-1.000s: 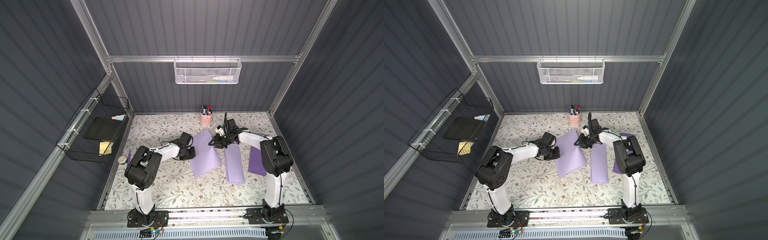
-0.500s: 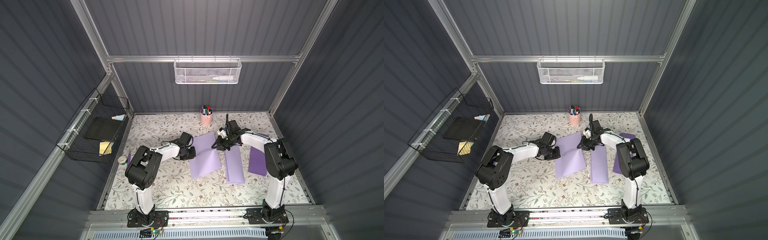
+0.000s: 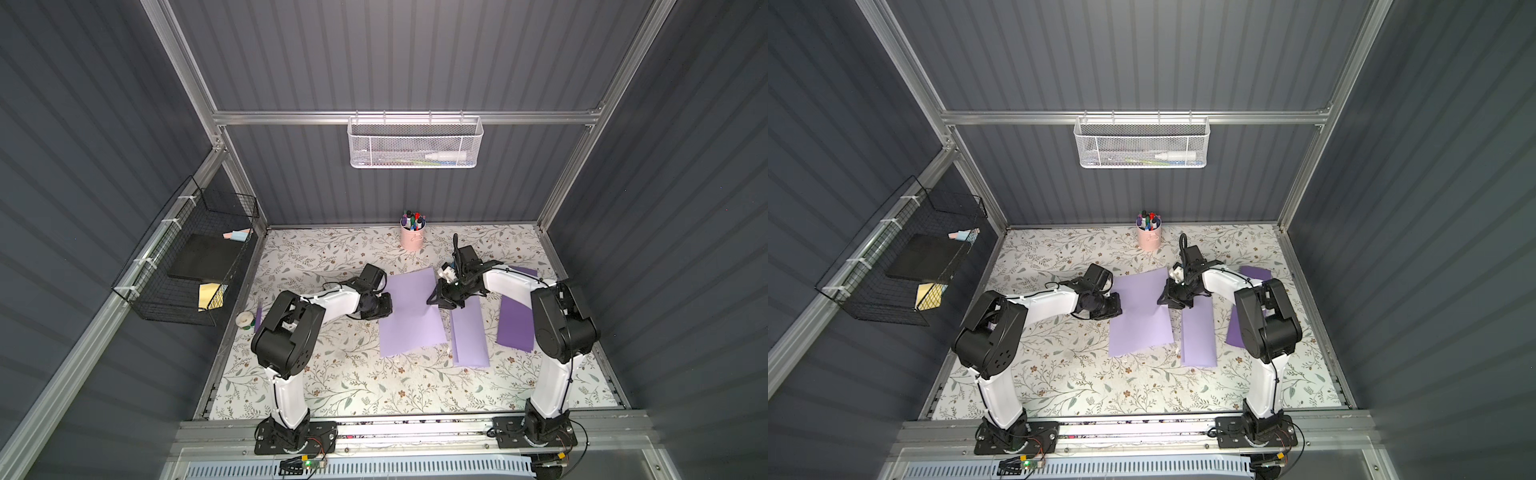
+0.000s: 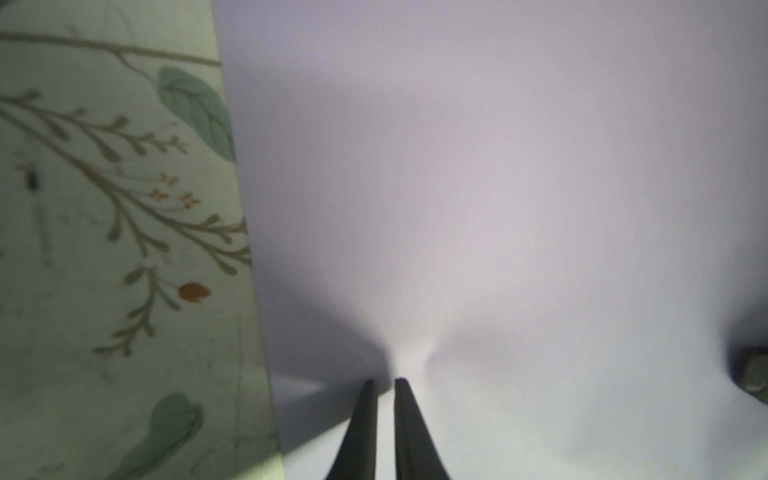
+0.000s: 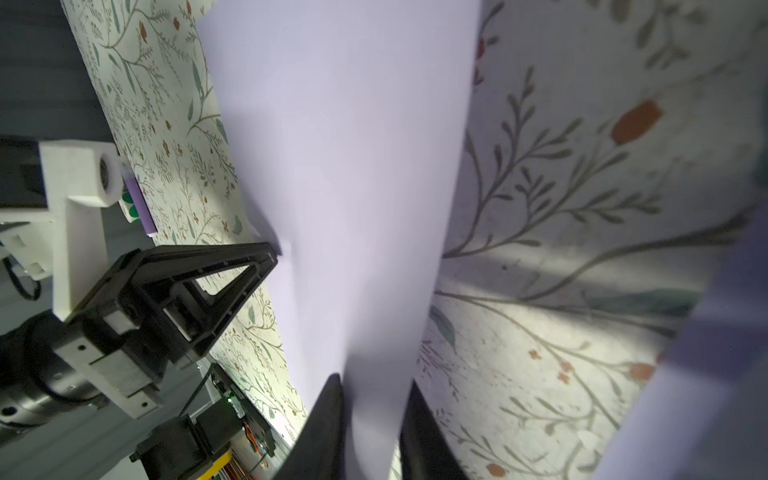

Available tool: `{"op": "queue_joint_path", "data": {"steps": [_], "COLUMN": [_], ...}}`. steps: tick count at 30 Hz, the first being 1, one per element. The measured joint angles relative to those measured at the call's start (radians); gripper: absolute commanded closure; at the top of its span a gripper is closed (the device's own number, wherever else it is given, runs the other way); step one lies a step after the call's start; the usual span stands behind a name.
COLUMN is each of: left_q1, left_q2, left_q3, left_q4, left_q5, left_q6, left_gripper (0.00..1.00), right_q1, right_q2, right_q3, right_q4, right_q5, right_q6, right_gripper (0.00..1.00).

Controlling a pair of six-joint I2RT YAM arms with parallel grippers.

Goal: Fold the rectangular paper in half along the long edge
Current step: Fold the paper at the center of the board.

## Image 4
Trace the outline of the light lavender paper sheet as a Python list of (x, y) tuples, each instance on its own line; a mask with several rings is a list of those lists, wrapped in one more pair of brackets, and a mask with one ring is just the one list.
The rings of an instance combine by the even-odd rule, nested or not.
[(278, 432), (406, 378), (455, 479), (763, 479), (763, 1), (217, 1)]

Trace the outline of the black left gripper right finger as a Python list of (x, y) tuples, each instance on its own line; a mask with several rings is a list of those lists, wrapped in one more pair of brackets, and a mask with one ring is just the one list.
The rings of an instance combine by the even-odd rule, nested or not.
[(395, 462), (398, 480), (449, 480), (412, 388), (395, 380)]

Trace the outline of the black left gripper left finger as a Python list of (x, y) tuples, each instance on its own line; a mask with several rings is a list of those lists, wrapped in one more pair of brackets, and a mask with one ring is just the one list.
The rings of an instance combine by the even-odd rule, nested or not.
[(378, 390), (367, 380), (326, 480), (374, 480), (377, 449)]

